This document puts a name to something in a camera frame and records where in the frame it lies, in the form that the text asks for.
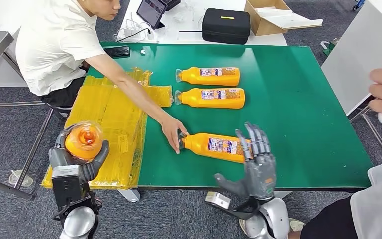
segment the man's arm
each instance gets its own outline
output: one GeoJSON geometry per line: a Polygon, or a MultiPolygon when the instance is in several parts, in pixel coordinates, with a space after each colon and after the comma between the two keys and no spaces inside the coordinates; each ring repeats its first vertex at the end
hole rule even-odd
{"type": "Polygon", "coordinates": [[[90,57],[86,59],[86,62],[112,80],[138,107],[157,121],[162,126],[163,134],[169,144],[179,154],[178,128],[187,134],[187,130],[181,122],[158,106],[138,81],[129,76],[109,55],[90,57]]]}

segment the white t-shirt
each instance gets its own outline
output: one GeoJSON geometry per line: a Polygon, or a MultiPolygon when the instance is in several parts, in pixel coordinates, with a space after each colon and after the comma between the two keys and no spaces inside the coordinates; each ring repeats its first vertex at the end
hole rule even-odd
{"type": "Polygon", "coordinates": [[[369,169],[368,178],[371,187],[351,197],[352,218],[359,239],[382,239],[382,164],[369,169]]]}
{"type": "Polygon", "coordinates": [[[38,96],[69,86],[86,75],[84,59],[105,54],[90,17],[77,0],[35,0],[21,26],[16,58],[32,93],[38,96]]]}

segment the black case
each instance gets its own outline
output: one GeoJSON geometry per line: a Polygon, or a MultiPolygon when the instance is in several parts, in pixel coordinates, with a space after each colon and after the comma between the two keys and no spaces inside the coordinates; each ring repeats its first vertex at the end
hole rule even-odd
{"type": "Polygon", "coordinates": [[[162,2],[166,3],[168,8],[166,8],[166,11],[169,11],[173,9],[176,5],[181,3],[181,0],[162,0],[162,2]]]}
{"type": "Polygon", "coordinates": [[[205,12],[203,39],[206,41],[245,44],[250,36],[250,15],[245,11],[209,8],[205,12]]]}

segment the white paper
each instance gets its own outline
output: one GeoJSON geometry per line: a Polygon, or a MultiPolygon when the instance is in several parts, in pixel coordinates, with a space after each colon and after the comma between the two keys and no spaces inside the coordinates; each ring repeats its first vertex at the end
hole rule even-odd
{"type": "Polygon", "coordinates": [[[323,19],[310,20],[295,13],[292,15],[267,16],[263,18],[281,29],[314,27],[323,24],[323,19]]]}
{"type": "Polygon", "coordinates": [[[276,8],[269,8],[269,7],[263,7],[263,8],[256,8],[256,11],[260,17],[266,17],[266,16],[287,16],[292,15],[292,10],[282,10],[282,9],[276,9],[276,8]]]}

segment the bottle cap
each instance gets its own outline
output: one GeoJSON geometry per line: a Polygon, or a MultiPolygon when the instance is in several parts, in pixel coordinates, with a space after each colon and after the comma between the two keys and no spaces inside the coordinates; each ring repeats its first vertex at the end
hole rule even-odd
{"type": "Polygon", "coordinates": [[[175,71],[175,80],[176,80],[177,82],[181,82],[181,81],[182,81],[182,78],[181,78],[181,71],[182,71],[182,70],[180,70],[180,69],[177,69],[177,70],[175,71]]]}
{"type": "Polygon", "coordinates": [[[184,141],[185,141],[185,138],[186,138],[186,134],[184,134],[184,133],[180,133],[180,134],[178,134],[178,141],[179,141],[179,149],[181,150],[181,149],[183,149],[183,148],[185,148],[185,143],[184,143],[184,141]]]}
{"type": "Polygon", "coordinates": [[[180,91],[175,91],[175,104],[179,105],[181,103],[182,103],[181,92],[180,91]]]}

